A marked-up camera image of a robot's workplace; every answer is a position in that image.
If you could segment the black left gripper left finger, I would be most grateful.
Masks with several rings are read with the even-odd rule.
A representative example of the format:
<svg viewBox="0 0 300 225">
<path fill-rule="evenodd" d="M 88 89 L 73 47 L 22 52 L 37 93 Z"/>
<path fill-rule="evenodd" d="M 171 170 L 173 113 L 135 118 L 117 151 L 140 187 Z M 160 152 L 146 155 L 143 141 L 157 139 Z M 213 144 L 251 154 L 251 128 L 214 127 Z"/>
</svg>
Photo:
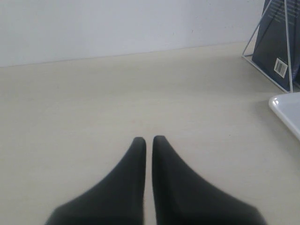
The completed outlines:
<svg viewBox="0 0 300 225">
<path fill-rule="evenodd" d="M 146 141 L 133 139 L 124 157 L 98 184 L 57 207 L 48 225 L 142 225 Z"/>
</svg>

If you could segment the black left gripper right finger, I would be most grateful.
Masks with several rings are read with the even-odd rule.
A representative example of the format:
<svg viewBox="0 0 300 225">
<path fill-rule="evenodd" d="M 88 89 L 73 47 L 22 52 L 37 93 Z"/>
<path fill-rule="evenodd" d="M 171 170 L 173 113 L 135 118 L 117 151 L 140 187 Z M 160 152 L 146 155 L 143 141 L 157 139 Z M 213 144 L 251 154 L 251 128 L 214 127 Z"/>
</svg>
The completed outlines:
<svg viewBox="0 0 300 225">
<path fill-rule="evenodd" d="M 190 168 L 165 136 L 152 147 L 158 225 L 265 225 L 257 208 L 218 189 Z"/>
</svg>

